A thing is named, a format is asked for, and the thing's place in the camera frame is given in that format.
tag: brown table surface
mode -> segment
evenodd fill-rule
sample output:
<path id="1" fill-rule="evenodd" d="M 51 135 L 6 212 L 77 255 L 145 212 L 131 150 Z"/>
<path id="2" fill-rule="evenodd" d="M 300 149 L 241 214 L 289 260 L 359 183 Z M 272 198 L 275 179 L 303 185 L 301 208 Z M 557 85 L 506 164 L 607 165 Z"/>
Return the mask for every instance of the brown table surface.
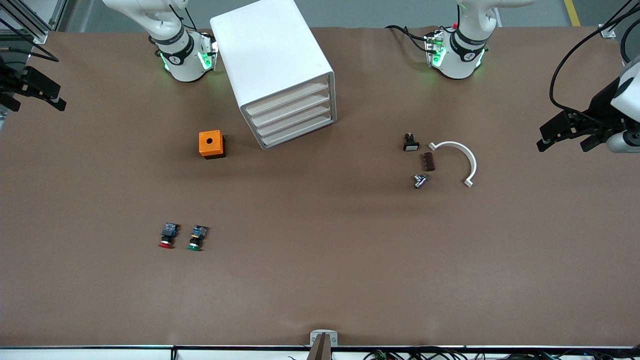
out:
<path id="1" fill-rule="evenodd" d="M 640 158 L 536 148 L 551 75 L 591 30 L 497 29 L 453 81 L 397 32 L 314 29 L 339 121 L 268 151 L 224 71 L 179 83 L 146 34 L 51 34 L 60 63 L 30 65 L 67 110 L 21 98 L 0 132 L 0 344 L 638 343 Z M 616 42 L 590 41 L 559 100 L 586 107 L 620 68 Z M 198 155 L 210 129 L 227 158 Z M 414 190 L 405 132 L 469 146 L 475 185 L 442 149 Z"/>

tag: white clip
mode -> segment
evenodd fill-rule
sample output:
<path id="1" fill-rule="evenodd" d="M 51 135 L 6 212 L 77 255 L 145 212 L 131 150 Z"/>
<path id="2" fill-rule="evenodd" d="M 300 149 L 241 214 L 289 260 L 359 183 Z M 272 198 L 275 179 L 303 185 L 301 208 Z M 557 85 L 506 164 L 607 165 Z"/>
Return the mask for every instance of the white clip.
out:
<path id="1" fill-rule="evenodd" d="M 429 144 L 429 147 L 431 148 L 431 150 L 435 150 L 442 146 L 455 147 L 456 149 L 460 150 L 461 152 L 464 152 L 465 155 L 467 155 L 467 157 L 469 158 L 469 162 L 471 163 L 471 174 L 469 174 L 469 176 L 465 179 L 465 185 L 467 185 L 468 187 L 471 187 L 473 185 L 471 178 L 476 174 L 476 169 L 478 166 L 474 153 L 471 152 L 471 150 L 469 150 L 468 147 L 464 146 L 459 142 L 441 142 L 438 145 L 434 143 Z"/>

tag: wire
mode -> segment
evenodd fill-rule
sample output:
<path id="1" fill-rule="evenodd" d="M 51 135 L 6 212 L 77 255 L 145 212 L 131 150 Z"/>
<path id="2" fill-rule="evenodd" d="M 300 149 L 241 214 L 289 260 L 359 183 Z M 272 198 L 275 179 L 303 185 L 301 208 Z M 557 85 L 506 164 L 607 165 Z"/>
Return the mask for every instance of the wire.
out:
<path id="1" fill-rule="evenodd" d="M 44 52 L 45 54 L 49 55 L 49 56 L 44 56 L 38 53 L 34 53 L 32 51 L 25 51 L 22 49 L 16 49 L 14 47 L 9 47 L 7 50 L 10 53 L 21 53 L 21 54 L 27 54 L 27 55 L 32 55 L 32 56 L 36 56 L 38 58 L 43 58 L 46 60 L 51 60 L 54 62 L 59 62 L 60 59 L 58 59 L 57 57 L 53 56 L 52 53 L 50 53 L 49 51 L 47 51 L 44 47 L 34 43 L 33 41 L 29 40 L 26 36 L 24 36 L 20 31 L 17 31 L 13 26 L 7 24 L 6 21 L 4 21 L 3 19 L 0 19 L 0 22 L 2 22 L 7 28 L 9 28 L 11 31 L 13 31 L 16 35 L 18 35 L 19 37 L 21 37 L 24 41 L 29 42 L 32 46 L 35 46 L 36 48 L 38 48 L 39 50 L 41 50 L 42 52 Z"/>
<path id="2" fill-rule="evenodd" d="M 458 22 L 456 23 L 456 25 L 459 25 L 460 24 L 460 5 L 456 6 L 456 9 L 458 11 Z M 454 29 L 452 26 L 449 26 L 448 28 L 445 28 L 444 26 L 440 26 L 440 29 L 450 34 L 453 34 L 456 32 L 456 29 Z"/>
<path id="3" fill-rule="evenodd" d="M 567 350 L 567 351 L 563 352 L 562 354 L 560 354 L 560 355 L 556 356 L 556 359 L 560 359 L 561 357 L 563 357 L 563 356 L 565 356 L 565 355 L 569 354 L 569 353 L 570 353 L 570 352 L 572 352 L 573 350 L 574 350 L 574 349 L 572 349 L 572 348 L 571 348 L 571 349 L 569 349 L 569 350 Z"/>
<path id="4" fill-rule="evenodd" d="M 421 358 L 422 360 L 433 360 L 433 359 L 435 359 L 435 358 L 436 358 L 436 357 L 438 357 L 438 356 L 442 356 L 442 357 L 444 357 L 446 360 L 450 360 L 448 356 L 446 356 L 445 354 L 443 354 L 443 353 L 441 353 L 441 352 L 439 352 L 439 353 L 437 353 L 437 354 L 435 354 L 435 355 L 429 356 L 429 357 L 426 357 L 426 356 L 424 356 L 424 355 L 422 355 L 422 354 L 418 354 L 418 355 L 420 355 L 420 358 Z"/>
<path id="5" fill-rule="evenodd" d="M 635 359 L 633 356 L 631 356 L 629 353 L 626 353 L 626 352 L 624 352 L 624 351 L 621 351 L 620 353 L 621 353 L 621 354 L 623 354 L 624 356 L 628 357 L 630 360 L 636 360 L 636 359 Z"/>
<path id="6" fill-rule="evenodd" d="M 615 18 L 616 18 L 616 16 L 618 16 L 618 14 L 622 12 L 622 10 L 624 10 L 627 6 L 629 6 L 629 4 L 630 4 L 632 1 L 633 1 L 633 0 L 628 0 L 628 1 L 627 1 L 627 2 L 626 2 L 626 3 L 625 3 L 625 4 L 624 4 L 620 9 L 618 9 L 618 11 L 617 11 L 615 14 L 613 14 L 613 16 L 612 16 L 612 17 L 610 17 L 610 18 L 609 18 L 609 20 L 607 20 L 607 21 L 605 22 L 605 24 L 607 24 L 608 22 L 610 22 L 610 21 L 612 21 L 613 19 L 615 19 Z"/>
<path id="7" fill-rule="evenodd" d="M 402 356 L 398 355 L 397 352 L 390 352 L 389 354 L 395 356 L 396 359 L 398 359 L 398 360 L 404 360 L 404 358 Z"/>
<path id="8" fill-rule="evenodd" d="M 602 126 L 608 126 L 607 124 L 604 124 L 602 121 L 594 119 L 593 117 L 590 117 L 589 115 L 586 115 L 585 113 L 578 111 L 576 109 L 570 108 L 569 106 L 565 106 L 560 104 L 559 102 L 556 101 L 556 99 L 554 98 L 554 88 L 556 85 L 556 78 L 558 76 L 558 73 L 560 73 L 560 69 L 562 68 L 562 66 L 564 66 L 564 64 L 566 63 L 566 61 L 569 59 L 569 57 L 580 47 L 582 46 L 585 42 L 587 42 L 590 38 L 593 38 L 595 35 L 599 34 L 601 32 L 602 29 L 607 29 L 610 28 L 612 25 L 617 25 L 619 24 L 622 20 L 626 19 L 627 17 L 630 17 L 631 15 L 635 14 L 636 12 L 640 11 L 640 7 L 633 7 L 631 10 L 629 10 L 625 15 L 622 15 L 620 17 L 618 17 L 615 20 L 609 21 L 606 24 L 600 26 L 598 29 L 596 29 L 594 32 L 592 32 L 591 34 L 587 35 L 587 37 L 585 37 L 584 39 L 582 39 L 578 44 L 576 44 L 571 50 L 569 50 L 569 52 L 564 56 L 564 58 L 562 59 L 562 61 L 560 61 L 560 64 L 558 64 L 556 71 L 554 72 L 554 75 L 551 77 L 551 84 L 549 86 L 549 99 L 551 100 L 551 103 L 556 106 L 557 108 L 560 108 L 564 111 L 569 111 L 572 113 L 576 113 L 579 114 L 580 116 L 583 116 L 593 122 L 596 122 Z"/>
<path id="9" fill-rule="evenodd" d="M 184 11 L 187 13 L 187 16 L 189 17 L 189 20 L 191 21 L 191 25 L 193 26 L 193 29 L 196 29 L 196 23 L 193 22 L 193 19 L 191 18 L 191 14 L 189 13 L 189 9 L 184 8 Z"/>
<path id="10" fill-rule="evenodd" d="M 633 30 L 634 27 L 638 26 L 638 24 L 640 24 L 640 19 L 637 19 L 631 25 L 629 25 L 629 28 L 625 31 L 625 34 L 622 35 L 622 39 L 620 39 L 620 54 L 622 55 L 622 60 L 625 60 L 625 63 L 631 62 L 629 55 L 627 55 L 627 37 L 631 33 L 631 30 Z"/>
<path id="11" fill-rule="evenodd" d="M 456 354 L 456 355 L 460 355 L 464 360 L 469 360 L 464 354 L 462 354 L 461 352 L 457 352 L 455 350 L 448 350 L 450 353 L 452 354 Z"/>
<path id="12" fill-rule="evenodd" d="M 173 11 L 173 14 L 178 18 L 178 20 L 180 20 L 180 23 L 181 23 L 185 28 L 191 29 L 191 30 L 193 30 L 193 31 L 198 31 L 196 28 L 192 28 L 191 26 L 187 26 L 187 25 L 185 25 L 185 24 L 182 22 L 182 21 L 184 20 L 184 18 L 183 18 L 183 17 L 181 17 L 180 15 L 178 15 L 178 13 L 177 13 L 177 12 L 175 12 L 175 10 L 173 9 L 173 6 L 172 6 L 171 4 L 169 4 L 169 9 L 171 9 L 171 11 Z"/>
<path id="13" fill-rule="evenodd" d="M 418 49 L 424 51 L 425 53 L 434 53 L 433 50 L 427 50 L 427 49 L 423 48 L 422 46 L 420 46 L 420 44 L 418 44 L 416 42 L 416 40 L 424 41 L 424 37 L 419 37 L 418 35 L 414 35 L 414 34 L 410 33 L 409 29 L 406 26 L 404 28 L 401 28 L 398 25 L 389 25 L 389 26 L 385 26 L 385 29 L 398 29 L 398 30 L 402 31 L 403 34 L 408 36 L 409 39 L 411 39 L 411 42 L 413 42 L 413 44 Z"/>

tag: gray floor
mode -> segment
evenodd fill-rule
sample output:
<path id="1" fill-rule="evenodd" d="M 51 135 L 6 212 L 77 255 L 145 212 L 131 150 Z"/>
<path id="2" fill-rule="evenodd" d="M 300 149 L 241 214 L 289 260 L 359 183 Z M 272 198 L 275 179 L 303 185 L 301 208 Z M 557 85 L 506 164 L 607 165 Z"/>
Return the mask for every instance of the gray floor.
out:
<path id="1" fill-rule="evenodd" d="M 208 28 L 209 19 L 255 0 L 190 0 L 196 26 Z M 453 0 L 296 0 L 311 27 L 383 28 L 390 24 L 418 28 L 456 21 Z M 504 26 L 569 26 L 563 0 L 538 0 L 524 8 L 500 9 Z M 132 20 L 111 10 L 101 0 L 77 0 L 67 31 L 143 31 Z"/>

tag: small electronic component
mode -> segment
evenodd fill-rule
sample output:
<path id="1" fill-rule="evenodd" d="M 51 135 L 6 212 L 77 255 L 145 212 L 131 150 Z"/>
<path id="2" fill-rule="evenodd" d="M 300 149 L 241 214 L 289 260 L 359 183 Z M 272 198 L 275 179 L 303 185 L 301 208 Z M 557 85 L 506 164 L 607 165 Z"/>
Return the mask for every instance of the small electronic component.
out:
<path id="1" fill-rule="evenodd" d="M 191 232 L 191 241 L 189 241 L 189 246 L 187 249 L 193 251 L 200 251 L 200 247 L 202 246 L 202 240 L 204 240 L 204 236 L 207 234 L 207 228 L 204 226 L 196 225 Z"/>
<path id="2" fill-rule="evenodd" d="M 227 156 L 225 137 L 220 130 L 203 131 L 198 137 L 198 148 L 203 158 L 220 159 Z"/>
<path id="3" fill-rule="evenodd" d="M 436 169 L 436 165 L 433 162 L 433 153 L 425 152 L 423 155 L 424 159 L 424 171 L 434 171 Z"/>
<path id="4" fill-rule="evenodd" d="M 429 181 L 429 176 L 428 175 L 415 175 L 413 177 L 413 180 L 415 180 L 415 184 L 413 184 L 413 187 L 416 188 L 416 189 L 419 189 L 419 188 L 422 188 L 422 185 L 424 185 L 424 183 Z"/>
<path id="5" fill-rule="evenodd" d="M 413 138 L 413 134 L 411 134 L 411 133 L 404 134 L 403 150 L 404 151 L 416 151 L 418 149 L 420 149 L 420 143 L 415 141 L 415 139 Z"/>
<path id="6" fill-rule="evenodd" d="M 176 235 L 178 235 L 178 228 L 180 225 L 174 224 L 172 222 L 168 222 L 164 225 L 164 229 L 162 230 L 162 238 L 160 239 L 160 243 L 158 246 L 163 247 L 165 249 L 173 249 L 173 239 L 175 239 Z"/>

